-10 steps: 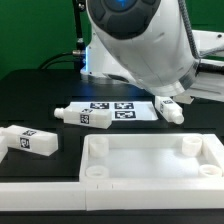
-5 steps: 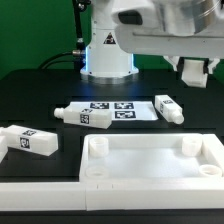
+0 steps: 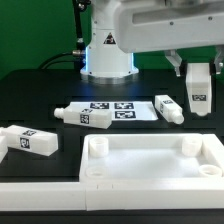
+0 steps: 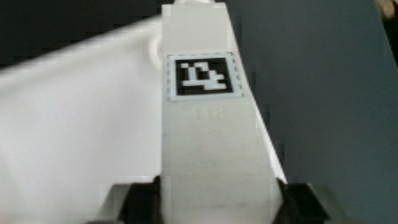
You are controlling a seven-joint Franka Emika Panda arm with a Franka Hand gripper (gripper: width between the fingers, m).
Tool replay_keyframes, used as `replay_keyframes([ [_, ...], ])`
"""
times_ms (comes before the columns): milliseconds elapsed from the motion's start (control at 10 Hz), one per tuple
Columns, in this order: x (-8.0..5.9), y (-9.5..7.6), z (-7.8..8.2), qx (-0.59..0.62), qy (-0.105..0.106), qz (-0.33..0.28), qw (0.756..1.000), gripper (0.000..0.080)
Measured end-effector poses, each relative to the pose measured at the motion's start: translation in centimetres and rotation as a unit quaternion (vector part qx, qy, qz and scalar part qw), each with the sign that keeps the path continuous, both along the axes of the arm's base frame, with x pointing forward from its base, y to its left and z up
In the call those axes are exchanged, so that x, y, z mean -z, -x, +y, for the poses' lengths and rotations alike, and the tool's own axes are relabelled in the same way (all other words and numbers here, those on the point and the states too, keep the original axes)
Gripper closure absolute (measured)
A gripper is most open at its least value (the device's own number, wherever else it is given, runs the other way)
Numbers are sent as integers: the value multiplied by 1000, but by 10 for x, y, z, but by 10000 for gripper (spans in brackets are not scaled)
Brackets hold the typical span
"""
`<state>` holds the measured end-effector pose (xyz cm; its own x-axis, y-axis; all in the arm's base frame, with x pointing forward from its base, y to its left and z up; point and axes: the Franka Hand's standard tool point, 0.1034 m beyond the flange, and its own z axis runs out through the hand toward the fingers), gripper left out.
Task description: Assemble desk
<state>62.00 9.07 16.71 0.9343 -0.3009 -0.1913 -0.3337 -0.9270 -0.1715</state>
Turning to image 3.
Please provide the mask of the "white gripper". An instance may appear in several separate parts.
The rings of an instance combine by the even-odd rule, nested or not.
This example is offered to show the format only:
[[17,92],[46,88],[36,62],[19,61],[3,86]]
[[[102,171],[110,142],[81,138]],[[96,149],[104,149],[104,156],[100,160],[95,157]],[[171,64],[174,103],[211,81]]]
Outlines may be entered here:
[[[224,44],[224,0],[202,0],[175,7],[165,0],[119,0],[114,11],[115,39],[126,53],[165,51],[176,76],[186,75],[186,62],[176,50]],[[224,46],[216,47],[210,74],[224,67]]]

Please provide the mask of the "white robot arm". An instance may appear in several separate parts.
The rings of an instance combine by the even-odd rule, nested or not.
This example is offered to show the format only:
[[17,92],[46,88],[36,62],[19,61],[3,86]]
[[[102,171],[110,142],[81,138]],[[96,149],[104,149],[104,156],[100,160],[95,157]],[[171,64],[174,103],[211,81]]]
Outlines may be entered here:
[[186,63],[177,51],[218,46],[224,58],[224,0],[91,0],[91,42],[84,79],[121,82],[138,73],[133,55],[163,51],[178,76]]

